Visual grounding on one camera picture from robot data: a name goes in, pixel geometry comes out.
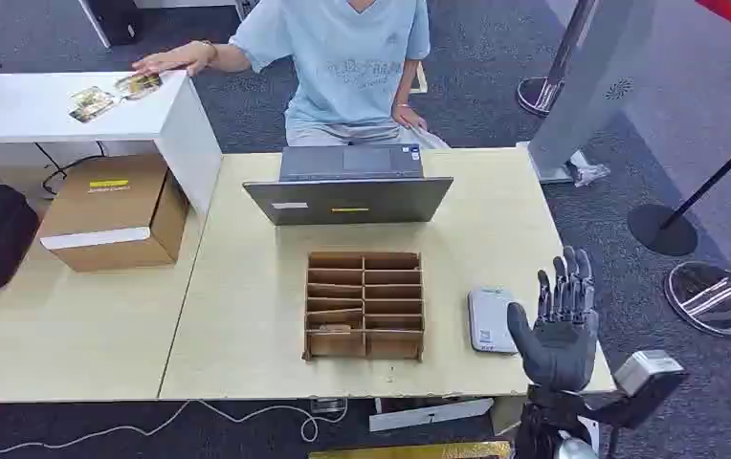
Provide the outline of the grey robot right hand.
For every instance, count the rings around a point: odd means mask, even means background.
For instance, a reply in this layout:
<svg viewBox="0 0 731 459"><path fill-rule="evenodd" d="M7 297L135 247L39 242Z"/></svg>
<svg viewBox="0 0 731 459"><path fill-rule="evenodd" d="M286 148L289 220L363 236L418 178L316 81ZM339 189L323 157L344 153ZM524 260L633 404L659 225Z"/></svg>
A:
<svg viewBox="0 0 731 459"><path fill-rule="evenodd" d="M522 306L507 306L507 328L529 380L553 391L579 392L595 364L599 316L588 254L565 246L552 260L555 277L537 273L537 316L529 324Z"/></svg>

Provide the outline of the person's left hand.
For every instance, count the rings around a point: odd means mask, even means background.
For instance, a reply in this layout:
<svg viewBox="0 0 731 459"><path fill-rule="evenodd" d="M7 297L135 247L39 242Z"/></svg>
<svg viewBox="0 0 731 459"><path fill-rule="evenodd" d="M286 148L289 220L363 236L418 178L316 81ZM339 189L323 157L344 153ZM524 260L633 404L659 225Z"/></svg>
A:
<svg viewBox="0 0 731 459"><path fill-rule="evenodd" d="M428 130L428 124L415 110L407 103L394 104L392 107L392 118L401 126L407 129Z"/></svg>

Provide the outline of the person's right hand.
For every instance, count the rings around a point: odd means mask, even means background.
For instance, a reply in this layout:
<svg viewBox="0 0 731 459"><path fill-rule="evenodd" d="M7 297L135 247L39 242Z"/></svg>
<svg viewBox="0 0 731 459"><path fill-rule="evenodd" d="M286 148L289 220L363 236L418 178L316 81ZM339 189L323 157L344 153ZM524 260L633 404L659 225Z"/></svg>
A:
<svg viewBox="0 0 731 459"><path fill-rule="evenodd" d="M165 52L148 55L134 62L132 69L138 75L185 69L189 76L194 76L209 66L215 57L217 50L212 43L191 41Z"/></svg>

